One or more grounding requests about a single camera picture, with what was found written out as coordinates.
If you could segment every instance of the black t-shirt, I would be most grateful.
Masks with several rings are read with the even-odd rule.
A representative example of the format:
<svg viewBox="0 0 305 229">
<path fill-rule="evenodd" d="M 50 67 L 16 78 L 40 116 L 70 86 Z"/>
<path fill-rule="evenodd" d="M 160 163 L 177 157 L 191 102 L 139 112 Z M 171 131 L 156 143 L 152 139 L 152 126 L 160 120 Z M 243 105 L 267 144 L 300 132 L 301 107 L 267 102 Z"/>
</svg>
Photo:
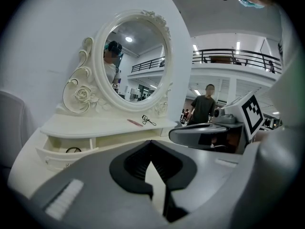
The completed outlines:
<svg viewBox="0 0 305 229">
<path fill-rule="evenodd" d="M 207 123 L 209 115 L 214 115 L 215 101 L 213 98 L 198 96 L 191 105 L 195 108 L 192 120 L 197 123 Z"/>
</svg>

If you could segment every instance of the white vanity table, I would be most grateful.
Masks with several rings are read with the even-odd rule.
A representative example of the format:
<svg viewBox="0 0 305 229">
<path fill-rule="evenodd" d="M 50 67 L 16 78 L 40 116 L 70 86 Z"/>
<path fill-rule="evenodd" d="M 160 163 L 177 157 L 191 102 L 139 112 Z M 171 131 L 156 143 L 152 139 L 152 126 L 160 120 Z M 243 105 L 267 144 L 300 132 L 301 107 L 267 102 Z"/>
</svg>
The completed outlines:
<svg viewBox="0 0 305 229">
<path fill-rule="evenodd" d="M 155 33 L 166 58 L 157 89 L 140 102 L 128 102 L 113 90 L 102 57 L 108 35 L 129 21 L 142 23 Z M 85 38 L 82 48 L 80 63 L 63 89 L 62 103 L 30 137 L 11 169 L 8 185 L 28 198 L 45 181 L 86 155 L 138 141 L 170 142 L 168 132 L 176 126 L 167 118 L 174 48 L 163 17 L 144 10 L 116 14 L 95 38 Z M 156 125 L 150 122 L 144 125 L 144 115 Z M 68 152 L 72 147 L 81 152 Z"/>
</svg>

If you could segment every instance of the black hair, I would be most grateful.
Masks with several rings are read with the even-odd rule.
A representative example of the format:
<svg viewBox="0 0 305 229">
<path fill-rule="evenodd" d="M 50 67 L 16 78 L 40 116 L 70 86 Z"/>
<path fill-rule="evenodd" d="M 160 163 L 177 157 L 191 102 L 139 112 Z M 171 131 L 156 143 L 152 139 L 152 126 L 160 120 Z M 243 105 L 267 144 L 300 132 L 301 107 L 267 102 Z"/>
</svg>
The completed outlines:
<svg viewBox="0 0 305 229">
<path fill-rule="evenodd" d="M 208 84 L 208 85 L 206 86 L 206 89 L 208 88 L 208 86 L 213 86 L 213 88 L 215 89 L 215 86 L 214 86 L 213 84 Z"/>
<path fill-rule="evenodd" d="M 108 50 L 119 55 L 122 51 L 122 45 L 116 41 L 112 41 L 108 44 Z"/>
</svg>

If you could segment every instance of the railing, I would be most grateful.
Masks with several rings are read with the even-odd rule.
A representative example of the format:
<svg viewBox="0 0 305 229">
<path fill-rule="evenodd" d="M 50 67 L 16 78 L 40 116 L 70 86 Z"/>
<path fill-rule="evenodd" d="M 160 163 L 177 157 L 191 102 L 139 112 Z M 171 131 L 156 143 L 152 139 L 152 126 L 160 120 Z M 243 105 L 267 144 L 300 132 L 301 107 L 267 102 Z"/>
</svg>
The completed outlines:
<svg viewBox="0 0 305 229">
<path fill-rule="evenodd" d="M 133 66 L 132 73 L 136 71 L 149 70 L 151 68 L 164 67 L 164 66 L 165 66 L 165 57 L 160 57 Z"/>
<path fill-rule="evenodd" d="M 271 73 L 282 73 L 281 62 L 278 58 L 247 50 L 236 49 L 205 49 L 193 52 L 193 63 L 229 63 L 243 66 L 256 66 Z"/>
</svg>

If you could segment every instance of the oval mirror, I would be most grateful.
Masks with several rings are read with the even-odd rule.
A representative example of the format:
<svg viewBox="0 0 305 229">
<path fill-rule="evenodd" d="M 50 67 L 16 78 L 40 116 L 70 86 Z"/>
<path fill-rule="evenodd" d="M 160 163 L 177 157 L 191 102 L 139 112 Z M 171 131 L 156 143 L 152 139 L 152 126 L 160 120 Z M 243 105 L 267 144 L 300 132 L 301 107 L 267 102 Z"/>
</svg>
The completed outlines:
<svg viewBox="0 0 305 229">
<path fill-rule="evenodd" d="M 127 21 L 107 37 L 103 62 L 113 90 L 129 102 L 149 98 L 164 75 L 164 39 L 146 20 Z"/>
</svg>

